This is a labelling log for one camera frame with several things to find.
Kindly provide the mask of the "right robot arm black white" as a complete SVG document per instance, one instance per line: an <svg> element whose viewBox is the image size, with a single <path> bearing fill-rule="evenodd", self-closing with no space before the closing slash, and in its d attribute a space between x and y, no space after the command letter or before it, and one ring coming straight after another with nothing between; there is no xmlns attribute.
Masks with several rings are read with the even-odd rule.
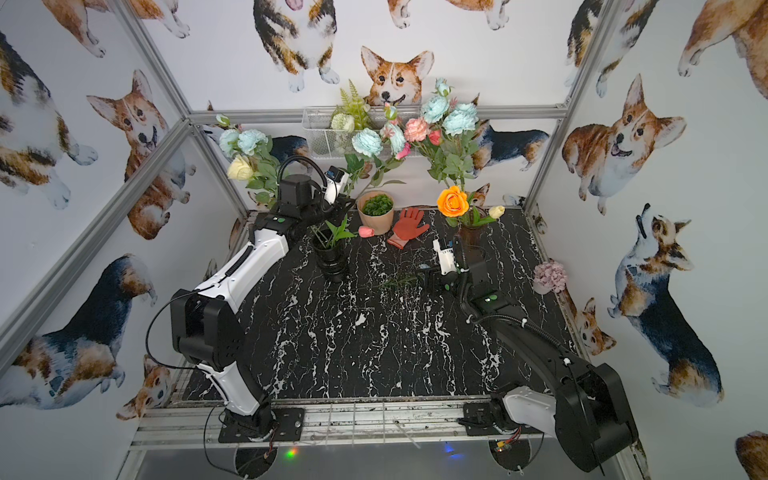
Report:
<svg viewBox="0 0 768 480"><path fill-rule="evenodd" d="M422 272L426 288L455 297L469 321L499 340L537 374L547 392L513 387L491 402L498 429L527 425L554 437L584 472L600 467L639 439L619 374L594 365L535 325L489 279L482 251L454 238L434 241L437 266Z"/></svg>

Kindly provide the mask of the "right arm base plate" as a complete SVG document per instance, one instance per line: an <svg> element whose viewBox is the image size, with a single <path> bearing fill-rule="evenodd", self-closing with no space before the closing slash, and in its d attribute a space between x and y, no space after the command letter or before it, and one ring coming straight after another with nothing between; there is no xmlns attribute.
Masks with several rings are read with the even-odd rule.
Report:
<svg viewBox="0 0 768 480"><path fill-rule="evenodd" d="M491 436L521 433L522 427L509 416L501 402L490 400L480 403L465 403L463 416L457 420L468 436Z"/></svg>

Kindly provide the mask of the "light blue rose spray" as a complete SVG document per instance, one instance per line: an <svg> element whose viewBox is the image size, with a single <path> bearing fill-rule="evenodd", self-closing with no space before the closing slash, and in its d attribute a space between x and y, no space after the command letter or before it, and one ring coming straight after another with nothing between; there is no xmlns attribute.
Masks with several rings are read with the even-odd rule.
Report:
<svg viewBox="0 0 768 480"><path fill-rule="evenodd" d="M366 128L357 132L351 144L354 152L345 155L349 179L344 193L348 196L365 173L370 174L370 179L364 191L385 185L385 175L399 168L411 151L411 144L396 121L386 122L378 131Z"/></svg>

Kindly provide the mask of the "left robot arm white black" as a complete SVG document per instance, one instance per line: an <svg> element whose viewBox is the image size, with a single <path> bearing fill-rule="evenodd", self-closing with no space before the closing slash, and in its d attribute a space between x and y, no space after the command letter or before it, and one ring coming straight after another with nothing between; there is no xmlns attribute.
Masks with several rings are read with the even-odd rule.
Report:
<svg viewBox="0 0 768 480"><path fill-rule="evenodd" d="M311 227L348 207L349 173L334 166L318 173L318 182L306 174L279 173L276 202L257 215L244 247L195 289L177 291L169 303L174 350L211 381L223 399L226 420L250 439L295 440L301 432L281 422L246 365L246 334L237 313L253 287Z"/></svg>

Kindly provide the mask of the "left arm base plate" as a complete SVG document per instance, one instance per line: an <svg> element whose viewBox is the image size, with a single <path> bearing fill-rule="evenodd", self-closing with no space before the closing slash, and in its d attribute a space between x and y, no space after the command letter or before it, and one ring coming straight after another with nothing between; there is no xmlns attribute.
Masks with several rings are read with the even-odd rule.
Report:
<svg viewBox="0 0 768 480"><path fill-rule="evenodd" d="M251 416L225 411L218 441L296 442L301 438L306 410L303 408L276 408L265 406Z"/></svg>

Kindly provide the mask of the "blue and yellow rose spray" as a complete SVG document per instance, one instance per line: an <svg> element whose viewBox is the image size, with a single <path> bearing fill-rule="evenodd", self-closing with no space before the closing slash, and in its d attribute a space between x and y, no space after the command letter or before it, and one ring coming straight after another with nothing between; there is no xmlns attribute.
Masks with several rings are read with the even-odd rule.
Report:
<svg viewBox="0 0 768 480"><path fill-rule="evenodd" d="M222 114L216 115L216 122L223 128L218 146L231 160L227 177L243 182L249 198L259 209L271 209L277 200L280 166L271 154L273 139L256 129L244 130Z"/></svg>

